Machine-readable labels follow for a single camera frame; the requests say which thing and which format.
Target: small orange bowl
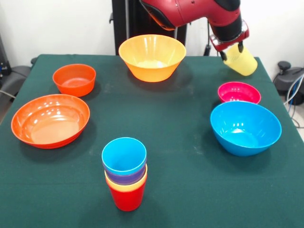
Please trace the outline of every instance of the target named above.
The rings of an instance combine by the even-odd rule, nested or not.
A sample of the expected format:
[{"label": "small orange bowl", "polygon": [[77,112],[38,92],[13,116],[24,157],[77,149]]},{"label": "small orange bowl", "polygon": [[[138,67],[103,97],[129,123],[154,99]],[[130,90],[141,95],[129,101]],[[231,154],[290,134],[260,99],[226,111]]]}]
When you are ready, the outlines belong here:
[{"label": "small orange bowl", "polygon": [[70,64],[61,67],[53,74],[53,81],[62,94],[85,96],[95,84],[96,71],[85,64]]},{"label": "small orange bowl", "polygon": [[133,75],[144,82],[166,80],[186,56],[178,40],[154,34],[127,39],[118,52]]},{"label": "small orange bowl", "polygon": [[54,149],[75,140],[90,118],[88,105],[75,96],[56,94],[36,98],[13,116],[13,134],[29,145]]}]

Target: dark green table cover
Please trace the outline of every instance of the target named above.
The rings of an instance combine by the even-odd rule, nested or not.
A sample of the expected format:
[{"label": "dark green table cover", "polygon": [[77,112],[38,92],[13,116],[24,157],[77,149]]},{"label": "dark green table cover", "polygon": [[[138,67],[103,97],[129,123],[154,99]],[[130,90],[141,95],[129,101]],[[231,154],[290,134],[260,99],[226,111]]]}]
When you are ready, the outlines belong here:
[{"label": "dark green table cover", "polygon": [[[72,63],[97,71],[82,98],[91,110],[82,135],[56,150],[17,140],[13,114],[58,93],[52,75]],[[186,57],[170,79],[149,84],[117,56],[41,55],[0,126],[0,227],[304,228],[304,144],[258,63],[243,77],[218,57]],[[256,86],[282,124],[281,139],[257,156],[228,154],[211,130],[217,88],[234,80]],[[148,153],[143,202],[129,213],[114,205],[101,163],[102,148],[122,136]]]}]

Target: blue cup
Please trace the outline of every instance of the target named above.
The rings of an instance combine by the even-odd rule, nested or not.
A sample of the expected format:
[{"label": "blue cup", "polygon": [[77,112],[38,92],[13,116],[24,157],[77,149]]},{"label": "blue cup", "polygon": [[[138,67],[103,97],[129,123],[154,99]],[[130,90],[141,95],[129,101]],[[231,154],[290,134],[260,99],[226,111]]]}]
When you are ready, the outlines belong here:
[{"label": "blue cup", "polygon": [[106,171],[119,176],[132,175],[145,167],[147,150],[139,140],[129,137],[110,141],[102,151]]},{"label": "blue cup", "polygon": [[109,172],[109,170],[107,170],[107,168],[105,166],[104,166],[104,170],[105,170],[108,178],[111,181],[113,181],[114,183],[120,184],[120,185],[130,185],[130,184],[134,184],[134,183],[138,182],[144,176],[145,171],[146,171],[145,165],[140,170],[138,170],[137,172],[130,174],[130,175],[112,174],[111,172]]}]

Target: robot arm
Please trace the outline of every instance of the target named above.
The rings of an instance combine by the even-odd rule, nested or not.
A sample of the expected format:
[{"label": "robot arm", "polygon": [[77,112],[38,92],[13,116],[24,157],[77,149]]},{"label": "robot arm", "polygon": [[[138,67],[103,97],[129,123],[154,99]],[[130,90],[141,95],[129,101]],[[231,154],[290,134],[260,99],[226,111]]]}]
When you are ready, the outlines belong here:
[{"label": "robot arm", "polygon": [[222,50],[249,36],[246,23],[240,13],[240,0],[140,0],[141,4],[166,30],[173,30],[194,20],[206,17],[213,34],[210,39],[215,49]]}]

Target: yellow cup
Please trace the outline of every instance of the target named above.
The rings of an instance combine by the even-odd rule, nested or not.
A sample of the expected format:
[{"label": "yellow cup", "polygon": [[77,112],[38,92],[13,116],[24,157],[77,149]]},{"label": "yellow cup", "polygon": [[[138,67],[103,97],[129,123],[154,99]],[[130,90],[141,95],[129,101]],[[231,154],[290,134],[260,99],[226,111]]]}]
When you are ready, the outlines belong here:
[{"label": "yellow cup", "polygon": [[130,184],[130,185],[120,185],[116,184],[113,181],[110,180],[106,172],[104,171],[105,174],[105,181],[106,183],[114,190],[120,191],[120,192],[129,192],[129,191],[134,191],[141,187],[147,180],[147,173],[148,173],[148,165],[146,164],[146,170],[144,173],[144,176],[136,183]]},{"label": "yellow cup", "polygon": [[224,63],[243,76],[249,76],[257,69],[257,61],[246,47],[240,53],[235,44],[226,52],[226,56]]}]

